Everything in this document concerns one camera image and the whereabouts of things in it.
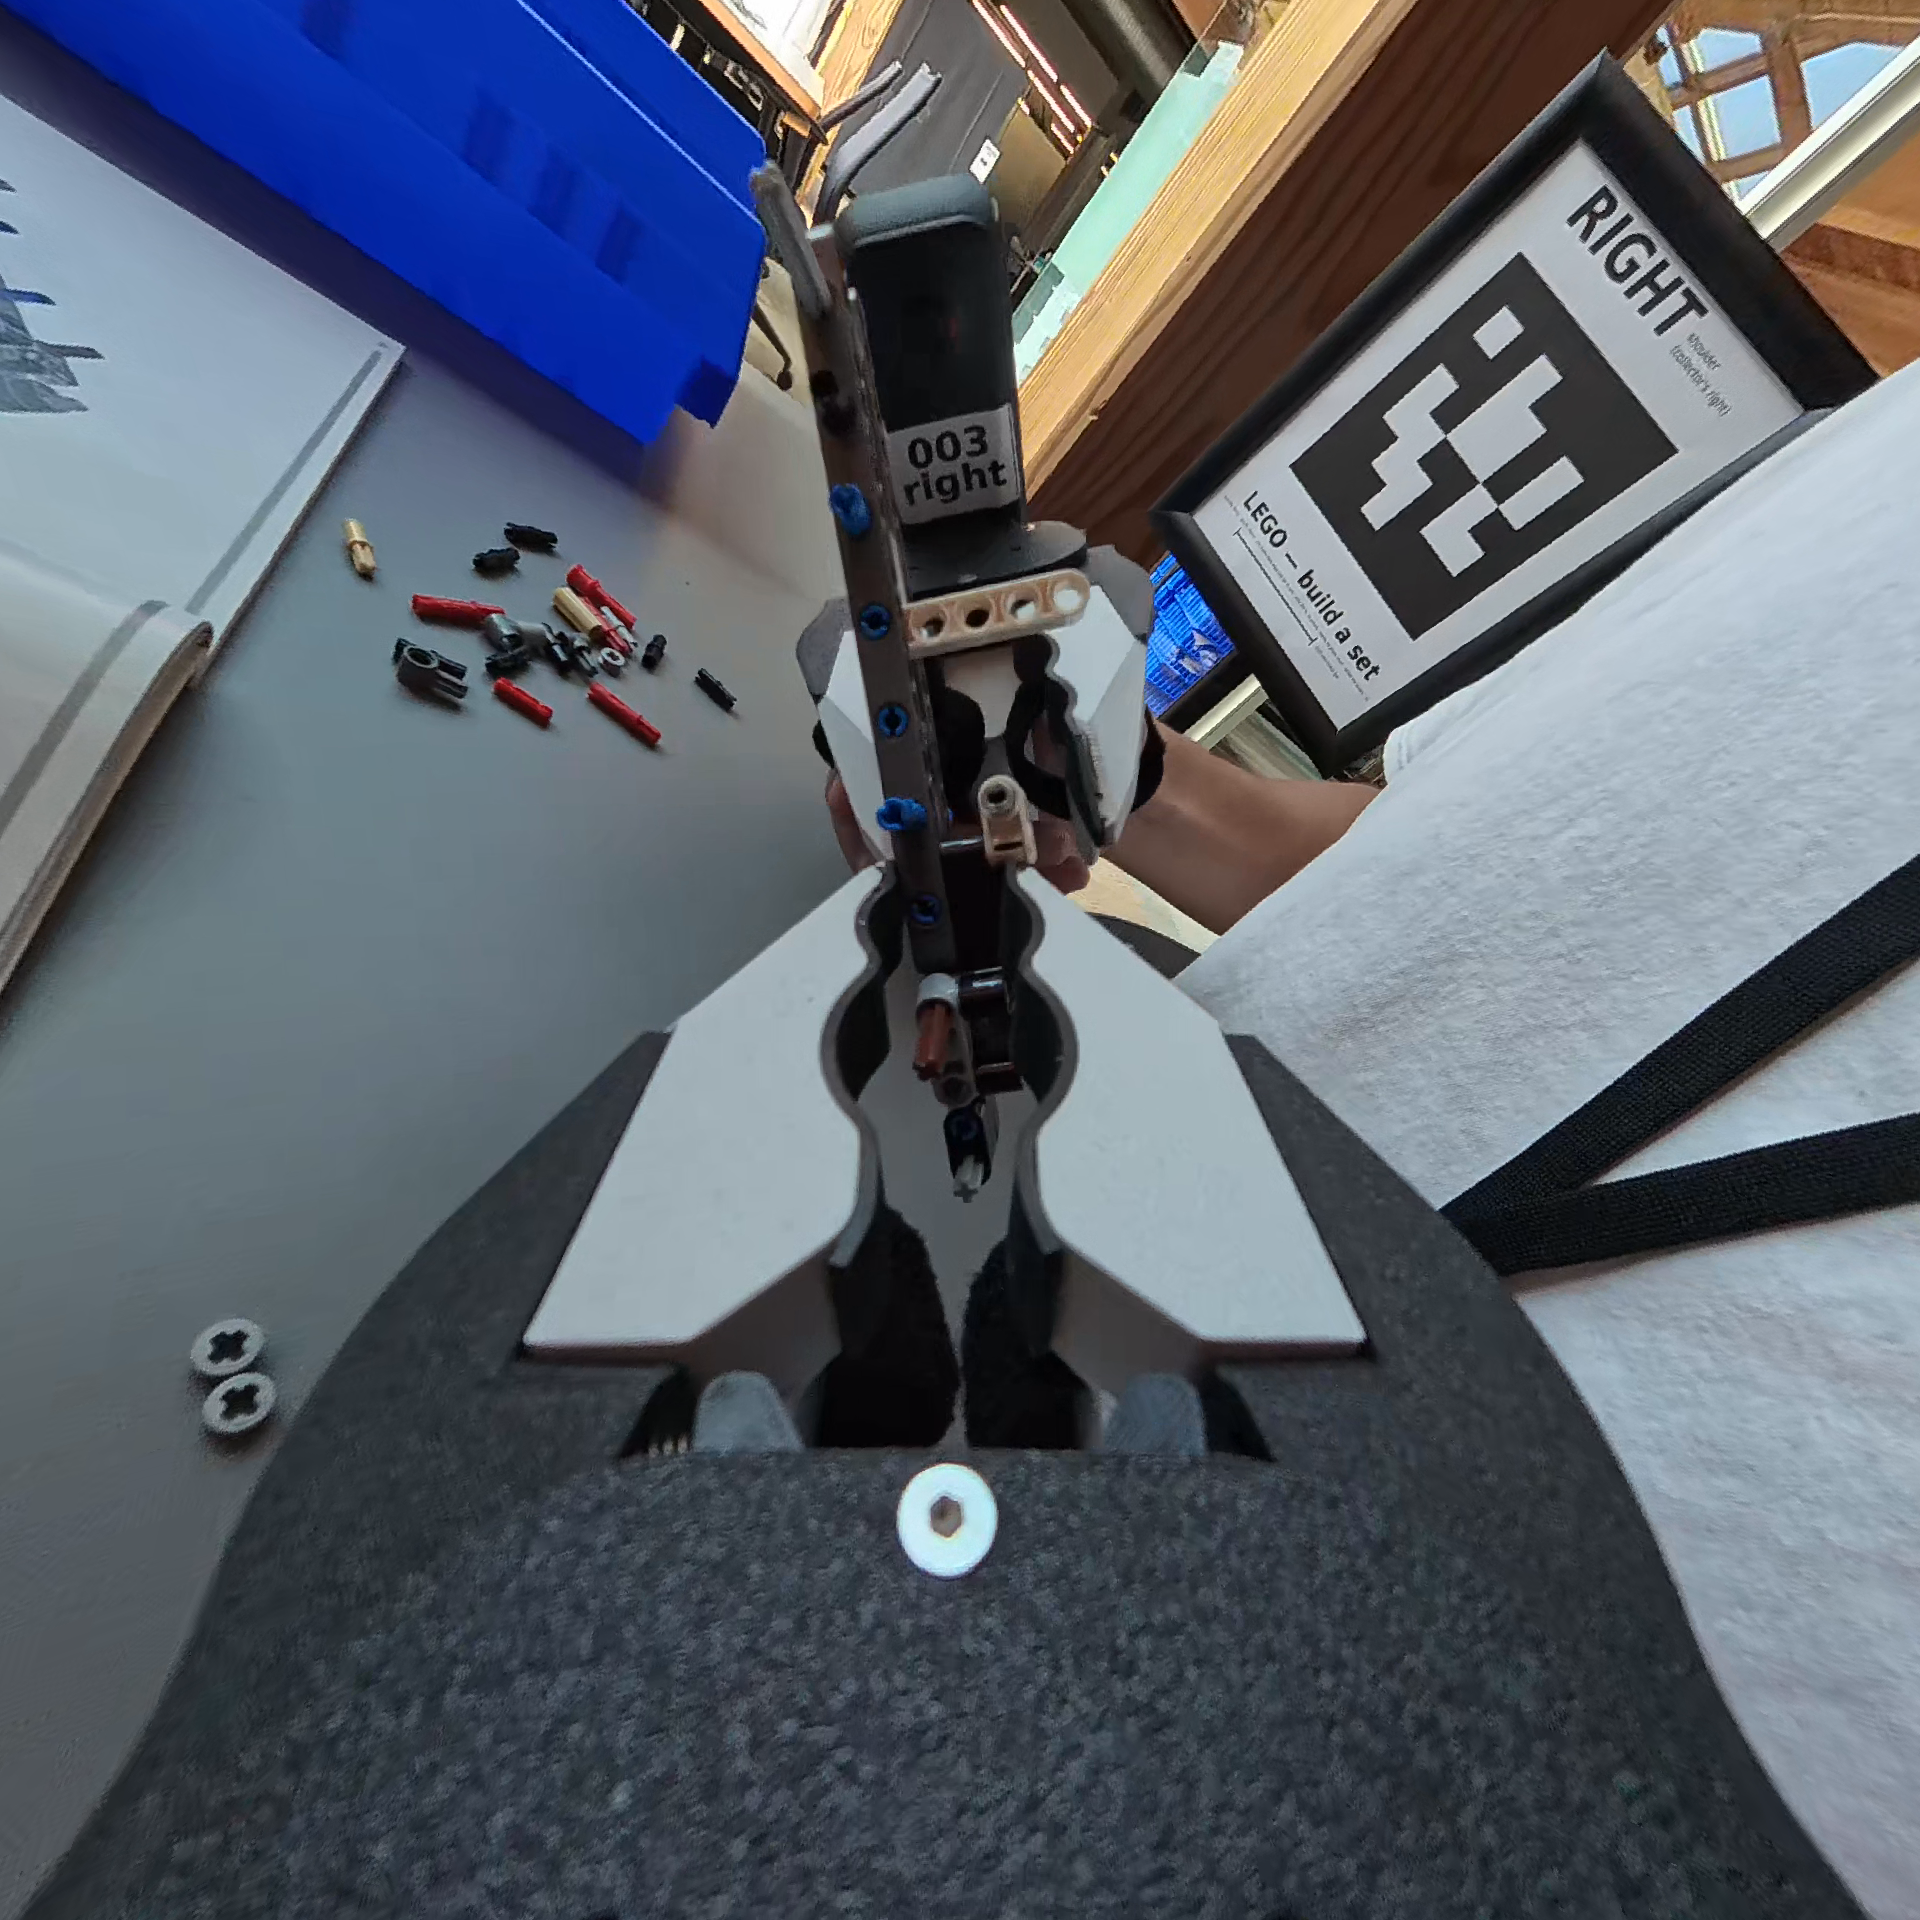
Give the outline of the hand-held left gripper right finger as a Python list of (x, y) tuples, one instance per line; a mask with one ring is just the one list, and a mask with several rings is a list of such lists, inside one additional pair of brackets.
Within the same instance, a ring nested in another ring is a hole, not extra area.
[(1353, 1358), (1365, 1330), (1221, 1027), (1016, 871), (1013, 1063), (1036, 1113), (1006, 1240), (1019, 1334), (1085, 1385)]

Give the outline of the lego instruction booklet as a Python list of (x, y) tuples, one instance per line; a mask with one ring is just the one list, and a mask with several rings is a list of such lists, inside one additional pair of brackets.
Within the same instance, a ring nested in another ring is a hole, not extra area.
[(3, 977), (401, 358), (3, 103)]

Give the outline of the black framed tag sign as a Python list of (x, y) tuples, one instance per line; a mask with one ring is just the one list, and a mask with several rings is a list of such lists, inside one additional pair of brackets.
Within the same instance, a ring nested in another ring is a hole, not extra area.
[(1875, 380), (1596, 57), (1151, 523), (1333, 778)]

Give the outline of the wooden panel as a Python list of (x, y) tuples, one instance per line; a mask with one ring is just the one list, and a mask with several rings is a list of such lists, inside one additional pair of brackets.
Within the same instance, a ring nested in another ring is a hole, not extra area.
[(1019, 385), (1036, 517), (1146, 513), (1599, 53), (1666, 3), (1295, 3)]

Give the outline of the large blue plastic bin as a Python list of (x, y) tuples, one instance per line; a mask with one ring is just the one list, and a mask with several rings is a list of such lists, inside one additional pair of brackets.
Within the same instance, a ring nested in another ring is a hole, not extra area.
[(622, 435), (732, 404), (762, 137), (626, 3), (13, 3)]

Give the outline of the person's right forearm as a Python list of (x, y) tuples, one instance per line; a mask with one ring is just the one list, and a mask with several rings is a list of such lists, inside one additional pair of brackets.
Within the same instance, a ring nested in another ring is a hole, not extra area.
[(1353, 780), (1268, 780), (1159, 723), (1151, 730), (1162, 778), (1109, 857), (1212, 934), (1331, 850), (1381, 791)]

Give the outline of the pile of small lego pins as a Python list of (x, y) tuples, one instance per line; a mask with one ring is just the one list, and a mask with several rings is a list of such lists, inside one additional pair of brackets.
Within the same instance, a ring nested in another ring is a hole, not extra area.
[(645, 753), (662, 753), (659, 725), (626, 688), (629, 681), (648, 688), (665, 674), (672, 648), (662, 631), (645, 631), (602, 577), (562, 557), (551, 530), (505, 523), (501, 541), (473, 553), (469, 565), (482, 590), (409, 594), (413, 627), (401, 634), (465, 663), (469, 698), (449, 713), (488, 698), (522, 723), (551, 733), (561, 701), (571, 698)]

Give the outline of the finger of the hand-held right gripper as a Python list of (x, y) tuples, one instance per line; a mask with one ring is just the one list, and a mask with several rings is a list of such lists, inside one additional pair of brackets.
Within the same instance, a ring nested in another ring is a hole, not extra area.
[(1019, 755), (1039, 773), (1039, 805), (1081, 844), (1115, 847), (1133, 811), (1148, 741), (1146, 647), (1109, 598), (1016, 644)]
[(829, 755), (839, 773), (846, 797), (862, 835), (883, 835), (881, 805), (888, 797), (878, 761), (871, 703), (862, 684), (855, 631), (842, 631), (831, 658), (825, 693), (816, 717), (829, 741)]

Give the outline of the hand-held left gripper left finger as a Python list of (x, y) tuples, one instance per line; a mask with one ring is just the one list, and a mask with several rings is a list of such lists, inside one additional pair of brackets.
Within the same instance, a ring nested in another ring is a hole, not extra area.
[(855, 875), (662, 1041), (533, 1308), (536, 1360), (829, 1365), (899, 1308), (859, 1094), (891, 1035), (895, 875)]

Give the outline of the white shirt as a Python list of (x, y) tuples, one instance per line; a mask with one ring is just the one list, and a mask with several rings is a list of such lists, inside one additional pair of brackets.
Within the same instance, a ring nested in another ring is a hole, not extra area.
[[(1382, 753), (1185, 974), (1448, 1204), (1916, 854), (1916, 370)], [(1523, 1308), (1722, 1697), (1876, 1917), (1916, 1914), (1916, 1211), (1576, 1270)]]

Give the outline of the dark grey lego beam assembly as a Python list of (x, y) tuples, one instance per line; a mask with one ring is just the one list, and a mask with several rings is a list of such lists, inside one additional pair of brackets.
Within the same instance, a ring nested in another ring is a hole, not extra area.
[(1031, 525), (1019, 463), (1016, 358), (993, 198), (972, 173), (858, 190), (881, 134), (831, 158), (803, 218), (775, 173), (753, 178), (769, 244), (789, 264), (829, 471), (913, 963), (913, 1073), (942, 1108), (951, 1184), (993, 1170), (993, 1094), (1016, 1090), (1002, 963), (1002, 881), (986, 857), (978, 785), (993, 725), (949, 688), (918, 641), (981, 638), (993, 593), (1085, 561), (1085, 538)]

